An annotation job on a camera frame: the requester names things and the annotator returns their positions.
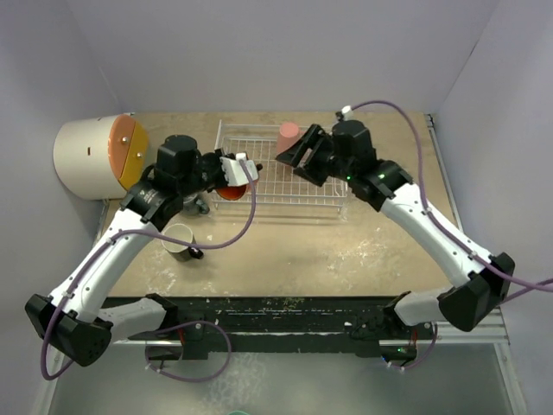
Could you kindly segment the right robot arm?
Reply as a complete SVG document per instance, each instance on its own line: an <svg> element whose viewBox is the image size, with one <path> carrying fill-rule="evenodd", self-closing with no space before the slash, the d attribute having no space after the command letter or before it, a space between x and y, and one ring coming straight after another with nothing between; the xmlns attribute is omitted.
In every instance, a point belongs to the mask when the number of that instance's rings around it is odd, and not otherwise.
<svg viewBox="0 0 553 415"><path fill-rule="evenodd" d="M489 268L512 275L514 260L470 241L431 204L424 204L412 177L392 160L378 158L363 123L340 121L331 132L313 124L276 159L316 186L329 177L347 182L358 199L409 234L448 278L448 289L407 291L389 303L384 326L390 336L404 338L417 324L437 321L469 332L506 298L509 281Z"/></svg>

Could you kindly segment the orange cup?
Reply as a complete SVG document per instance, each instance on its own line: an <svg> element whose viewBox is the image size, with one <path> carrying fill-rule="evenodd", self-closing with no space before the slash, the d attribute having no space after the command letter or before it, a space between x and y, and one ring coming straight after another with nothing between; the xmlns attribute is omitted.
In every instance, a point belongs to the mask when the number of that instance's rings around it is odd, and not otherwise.
<svg viewBox="0 0 553 415"><path fill-rule="evenodd" d="M226 201L237 201L241 199L249 189L247 184L237 187L218 188L216 193L219 197Z"/></svg>

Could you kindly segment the pink tumbler cup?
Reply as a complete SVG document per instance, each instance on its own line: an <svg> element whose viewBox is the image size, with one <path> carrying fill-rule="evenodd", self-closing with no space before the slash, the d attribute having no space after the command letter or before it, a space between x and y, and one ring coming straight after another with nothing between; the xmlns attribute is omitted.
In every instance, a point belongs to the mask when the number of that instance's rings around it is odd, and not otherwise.
<svg viewBox="0 0 553 415"><path fill-rule="evenodd" d="M276 153L279 155L292 147L301 137L300 127L292 122L286 122L280 125L277 141Z"/></svg>

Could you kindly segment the grey-blue round mug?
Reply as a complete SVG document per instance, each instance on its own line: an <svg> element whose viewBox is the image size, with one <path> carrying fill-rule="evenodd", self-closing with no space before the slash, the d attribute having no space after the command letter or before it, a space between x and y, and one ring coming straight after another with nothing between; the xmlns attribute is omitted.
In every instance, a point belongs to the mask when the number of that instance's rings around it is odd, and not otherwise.
<svg viewBox="0 0 553 415"><path fill-rule="evenodd" d="M194 194L183 199L181 213L187 216L208 215L211 209L201 194Z"/></svg>

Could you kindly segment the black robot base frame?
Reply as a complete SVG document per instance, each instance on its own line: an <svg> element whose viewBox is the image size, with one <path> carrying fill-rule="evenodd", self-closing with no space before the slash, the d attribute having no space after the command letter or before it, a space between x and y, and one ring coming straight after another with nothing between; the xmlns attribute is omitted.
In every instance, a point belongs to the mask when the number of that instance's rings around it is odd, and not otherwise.
<svg viewBox="0 0 553 415"><path fill-rule="evenodd" d="M354 354L412 357L412 343L431 340L428 322L392 326L391 297L169 297L168 327L181 333L127 335L129 341L184 346L187 360L233 353Z"/></svg>

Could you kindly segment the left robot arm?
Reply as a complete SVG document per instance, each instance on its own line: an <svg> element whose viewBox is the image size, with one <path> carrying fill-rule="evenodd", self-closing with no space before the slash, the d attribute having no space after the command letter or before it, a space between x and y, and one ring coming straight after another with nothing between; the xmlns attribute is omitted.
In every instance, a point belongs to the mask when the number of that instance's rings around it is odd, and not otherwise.
<svg viewBox="0 0 553 415"><path fill-rule="evenodd" d="M115 341L145 332L168 339L178 308L158 294L114 309L103 304L133 259L183 209L190 195L247 183L244 153L200 153L190 136L167 137L156 161L130 187L107 231L78 268L47 296L34 294L25 311L43 340L87 367Z"/></svg>

